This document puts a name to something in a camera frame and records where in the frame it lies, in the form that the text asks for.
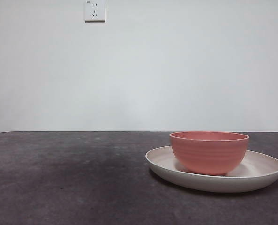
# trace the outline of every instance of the white plate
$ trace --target white plate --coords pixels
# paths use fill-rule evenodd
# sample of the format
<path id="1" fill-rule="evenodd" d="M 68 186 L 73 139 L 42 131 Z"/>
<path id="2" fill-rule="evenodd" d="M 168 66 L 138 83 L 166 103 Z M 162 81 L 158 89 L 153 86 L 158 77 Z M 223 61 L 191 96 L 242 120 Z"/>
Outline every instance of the white plate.
<path id="1" fill-rule="evenodd" d="M 211 192 L 245 192 L 264 188 L 278 178 L 278 159 L 247 151 L 241 164 L 226 176 L 190 173 L 175 158 L 171 146 L 152 149 L 145 155 L 150 168 L 163 179 Z"/>

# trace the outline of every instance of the wall socket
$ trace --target wall socket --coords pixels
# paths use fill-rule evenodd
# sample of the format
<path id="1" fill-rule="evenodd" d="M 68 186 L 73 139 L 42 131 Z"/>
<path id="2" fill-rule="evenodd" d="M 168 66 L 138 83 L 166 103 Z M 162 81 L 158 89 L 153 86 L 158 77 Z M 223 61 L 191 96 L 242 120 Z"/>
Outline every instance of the wall socket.
<path id="1" fill-rule="evenodd" d="M 85 21 L 105 21 L 105 0 L 90 0 L 85 2 Z"/>

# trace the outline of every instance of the pink bowl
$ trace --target pink bowl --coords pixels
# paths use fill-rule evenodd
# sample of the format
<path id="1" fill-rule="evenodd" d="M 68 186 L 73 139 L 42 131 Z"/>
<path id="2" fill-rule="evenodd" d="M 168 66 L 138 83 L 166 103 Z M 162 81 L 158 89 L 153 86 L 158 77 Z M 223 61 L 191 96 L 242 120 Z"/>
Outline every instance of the pink bowl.
<path id="1" fill-rule="evenodd" d="M 184 131 L 169 135 L 175 157 L 192 173 L 222 176 L 240 164 L 249 136 L 231 132 Z"/>

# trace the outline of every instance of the table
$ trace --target table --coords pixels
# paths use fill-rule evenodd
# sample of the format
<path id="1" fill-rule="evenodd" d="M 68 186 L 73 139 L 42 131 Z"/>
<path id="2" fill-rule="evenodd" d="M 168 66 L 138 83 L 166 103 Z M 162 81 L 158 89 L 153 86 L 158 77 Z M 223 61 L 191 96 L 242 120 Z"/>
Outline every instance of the table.
<path id="1" fill-rule="evenodd" d="M 278 132 L 242 132 L 278 158 Z M 169 132 L 0 133 L 0 225 L 278 225 L 278 180 L 218 194 L 171 184 L 145 153 Z"/>

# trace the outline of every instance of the dark gray table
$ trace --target dark gray table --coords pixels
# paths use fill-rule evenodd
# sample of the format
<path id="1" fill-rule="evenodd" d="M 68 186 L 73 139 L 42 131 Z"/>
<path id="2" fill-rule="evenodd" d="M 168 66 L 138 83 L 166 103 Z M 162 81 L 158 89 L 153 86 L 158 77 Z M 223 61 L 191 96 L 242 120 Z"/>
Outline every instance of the dark gray table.
<path id="1" fill-rule="evenodd" d="M 249 133 L 278 158 L 278 133 Z M 167 132 L 0 133 L 0 225 L 278 225 L 278 180 L 215 194 L 155 175 L 145 153 Z"/>

